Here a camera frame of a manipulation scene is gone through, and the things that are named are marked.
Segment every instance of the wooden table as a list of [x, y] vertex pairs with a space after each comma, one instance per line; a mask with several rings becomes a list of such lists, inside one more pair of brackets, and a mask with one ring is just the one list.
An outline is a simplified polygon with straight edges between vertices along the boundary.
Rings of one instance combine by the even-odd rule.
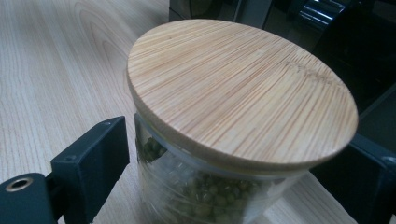
[[[95, 223], [145, 223], [126, 64], [136, 39], [167, 22], [168, 0], [0, 1], [0, 183], [50, 173], [96, 123], [125, 116], [131, 164]], [[356, 223], [307, 175], [262, 223]]]

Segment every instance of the jar lid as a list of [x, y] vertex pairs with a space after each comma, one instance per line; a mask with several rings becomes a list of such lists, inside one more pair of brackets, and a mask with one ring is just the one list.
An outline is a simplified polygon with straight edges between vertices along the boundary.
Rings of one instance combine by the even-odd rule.
[[137, 111], [164, 139], [225, 169], [308, 169], [351, 140], [358, 113], [322, 61], [264, 30], [227, 21], [156, 27], [128, 59]]

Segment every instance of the metal ring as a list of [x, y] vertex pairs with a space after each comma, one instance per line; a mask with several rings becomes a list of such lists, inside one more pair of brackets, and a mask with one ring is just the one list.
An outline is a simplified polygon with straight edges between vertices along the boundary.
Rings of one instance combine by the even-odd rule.
[[21, 189], [26, 189], [33, 183], [32, 177], [24, 177], [17, 180], [12, 181], [10, 184], [6, 186], [7, 192], [15, 192]]

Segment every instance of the glass jar with bamboo lid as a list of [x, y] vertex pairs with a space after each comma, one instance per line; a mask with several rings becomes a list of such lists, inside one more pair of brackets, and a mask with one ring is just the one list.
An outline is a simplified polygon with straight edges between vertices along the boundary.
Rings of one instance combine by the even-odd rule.
[[156, 27], [135, 42], [128, 74], [152, 223], [252, 223], [358, 124], [326, 64], [242, 24]]

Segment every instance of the wood grain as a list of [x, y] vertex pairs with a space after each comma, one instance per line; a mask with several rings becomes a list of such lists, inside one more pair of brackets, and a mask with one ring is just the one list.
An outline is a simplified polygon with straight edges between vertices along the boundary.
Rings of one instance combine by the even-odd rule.
[[131, 51], [137, 109], [166, 139], [227, 169], [307, 169], [338, 153], [354, 100], [319, 59], [276, 35], [226, 21], [178, 21]]
[[[167, 22], [168, 7], [167, 0], [0, 0], [0, 182], [47, 175], [50, 160], [94, 124], [124, 115], [131, 164], [94, 223], [146, 223], [126, 66], [136, 39]], [[265, 223], [328, 216], [355, 223], [325, 190], [311, 191], [321, 188], [315, 178], [302, 183], [309, 188], [292, 189]]]

